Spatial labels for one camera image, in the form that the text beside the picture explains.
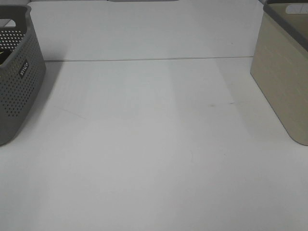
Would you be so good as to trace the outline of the beige storage bin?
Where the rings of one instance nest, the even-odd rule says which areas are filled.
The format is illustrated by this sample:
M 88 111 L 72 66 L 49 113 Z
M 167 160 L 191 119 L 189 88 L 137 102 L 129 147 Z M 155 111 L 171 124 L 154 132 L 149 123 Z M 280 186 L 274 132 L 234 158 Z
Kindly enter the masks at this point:
M 308 2 L 267 0 L 251 76 L 284 129 L 308 144 Z

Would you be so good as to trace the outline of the grey perforated plastic basket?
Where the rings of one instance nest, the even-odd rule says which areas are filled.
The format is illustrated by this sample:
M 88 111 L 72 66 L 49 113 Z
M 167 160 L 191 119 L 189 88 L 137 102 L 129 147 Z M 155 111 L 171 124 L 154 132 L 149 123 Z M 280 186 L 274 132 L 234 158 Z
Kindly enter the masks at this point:
M 27 5 L 1 5 L 1 19 L 15 26 L 0 28 L 0 143 L 10 142 L 33 106 L 46 73 Z

